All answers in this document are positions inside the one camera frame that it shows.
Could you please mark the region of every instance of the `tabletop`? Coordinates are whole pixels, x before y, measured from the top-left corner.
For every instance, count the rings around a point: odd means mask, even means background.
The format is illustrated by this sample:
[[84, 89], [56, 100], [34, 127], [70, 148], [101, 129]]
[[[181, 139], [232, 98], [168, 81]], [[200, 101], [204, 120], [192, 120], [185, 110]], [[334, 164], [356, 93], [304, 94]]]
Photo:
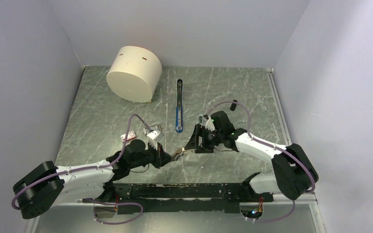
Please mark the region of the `tabletop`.
[[[114, 94], [106, 82], [109, 67], [85, 68], [70, 112], [55, 164], [75, 166], [100, 161], [122, 148], [128, 118], [139, 114], [149, 125], [160, 124], [164, 150], [173, 154], [190, 139], [199, 114], [226, 100], [238, 100], [251, 112], [251, 132], [265, 140], [286, 144], [271, 82], [265, 69], [222, 67], [163, 67], [151, 103], [135, 103]], [[183, 80], [184, 130], [175, 131], [177, 79]], [[219, 106], [235, 128], [247, 128], [247, 114], [237, 106]], [[147, 142], [143, 124], [134, 118], [130, 130]], [[143, 171], [145, 168], [134, 168]], [[119, 183], [236, 183], [255, 172], [271, 172], [271, 165], [245, 153], [187, 152], [178, 161], [147, 172], [131, 173]]]

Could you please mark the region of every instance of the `cylindrical container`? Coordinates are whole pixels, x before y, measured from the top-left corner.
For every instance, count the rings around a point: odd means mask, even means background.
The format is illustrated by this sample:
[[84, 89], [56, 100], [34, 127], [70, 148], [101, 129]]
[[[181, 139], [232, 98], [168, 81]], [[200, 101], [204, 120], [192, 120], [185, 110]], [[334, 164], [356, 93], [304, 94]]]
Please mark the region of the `cylindrical container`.
[[122, 47], [106, 81], [123, 99], [145, 103], [152, 100], [162, 73], [161, 62], [151, 51], [136, 46]]

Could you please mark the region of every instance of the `gray marble surface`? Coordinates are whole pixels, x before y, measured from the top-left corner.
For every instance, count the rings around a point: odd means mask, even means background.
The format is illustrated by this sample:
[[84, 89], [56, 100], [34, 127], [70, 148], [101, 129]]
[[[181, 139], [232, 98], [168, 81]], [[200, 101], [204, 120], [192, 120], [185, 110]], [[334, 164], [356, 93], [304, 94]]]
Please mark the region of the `gray marble surface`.
[[[253, 118], [253, 134], [274, 143], [285, 144], [269, 79], [263, 69], [219, 67], [164, 67], [152, 103], [134, 103], [115, 95], [106, 82], [109, 67], [86, 67], [70, 112], [68, 125], [55, 164], [74, 166], [89, 164], [113, 155], [122, 148], [131, 114], [137, 113], [149, 124], [159, 123], [165, 134], [161, 143], [169, 154], [189, 140], [199, 114], [214, 104], [237, 99], [244, 103]], [[184, 81], [184, 131], [175, 131], [176, 80]], [[248, 117], [239, 106], [234, 112], [224, 110], [236, 128], [247, 127]], [[143, 124], [134, 119], [130, 130], [139, 139]], [[272, 167], [245, 153], [186, 153], [180, 160], [161, 169], [153, 166], [145, 173], [131, 173], [120, 183], [215, 183], [241, 182], [257, 171]]]

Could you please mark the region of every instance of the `green marble tabletop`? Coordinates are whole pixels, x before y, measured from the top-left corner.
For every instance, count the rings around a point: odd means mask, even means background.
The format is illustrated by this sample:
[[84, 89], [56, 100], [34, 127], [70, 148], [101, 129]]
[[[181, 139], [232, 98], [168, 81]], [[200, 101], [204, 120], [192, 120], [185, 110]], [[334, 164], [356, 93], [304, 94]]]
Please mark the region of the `green marble tabletop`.
[[[285, 133], [277, 112], [274, 93], [264, 69], [220, 67], [164, 67], [152, 103], [134, 103], [114, 94], [106, 82], [109, 67], [85, 68], [79, 90], [70, 112], [68, 125], [56, 158], [58, 166], [89, 164], [113, 155], [122, 148], [120, 136], [125, 133], [131, 114], [137, 113], [149, 124], [159, 123], [165, 134], [161, 143], [172, 154], [191, 137], [199, 114], [225, 100], [244, 103], [253, 118], [251, 130], [258, 137], [285, 144]], [[176, 81], [182, 79], [184, 131], [175, 131]], [[224, 110], [235, 128], [246, 128], [248, 117], [237, 106]], [[139, 139], [143, 125], [134, 119], [130, 127]], [[242, 182], [255, 172], [271, 172], [272, 167], [245, 153], [186, 153], [180, 160], [161, 169], [150, 166], [145, 173], [131, 173], [120, 183], [218, 183]]]

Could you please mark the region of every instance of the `gray wall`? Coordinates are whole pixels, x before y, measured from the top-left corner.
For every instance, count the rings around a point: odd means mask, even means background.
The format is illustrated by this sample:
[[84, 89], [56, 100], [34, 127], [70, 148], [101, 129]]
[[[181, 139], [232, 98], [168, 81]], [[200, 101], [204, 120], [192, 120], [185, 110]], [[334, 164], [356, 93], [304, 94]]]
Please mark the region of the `gray wall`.
[[309, 0], [49, 0], [84, 65], [126, 45], [163, 65], [273, 67]]
[[373, 1], [311, 1], [274, 75], [327, 231], [373, 232]]
[[0, 0], [0, 232], [22, 232], [12, 186], [56, 157], [82, 74], [46, 0]]

